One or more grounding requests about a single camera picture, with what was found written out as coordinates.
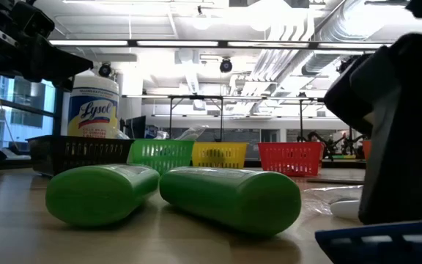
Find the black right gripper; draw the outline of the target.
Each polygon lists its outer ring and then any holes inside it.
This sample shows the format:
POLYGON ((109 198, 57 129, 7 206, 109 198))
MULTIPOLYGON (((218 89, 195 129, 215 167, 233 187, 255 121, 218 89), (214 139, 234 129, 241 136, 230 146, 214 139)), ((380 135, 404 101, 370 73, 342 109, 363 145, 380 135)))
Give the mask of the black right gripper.
POLYGON ((359 219, 422 220, 422 34, 405 34, 358 57, 331 85, 324 103, 348 126, 371 135, 359 219), (401 135, 405 114, 412 132, 406 188, 401 135))

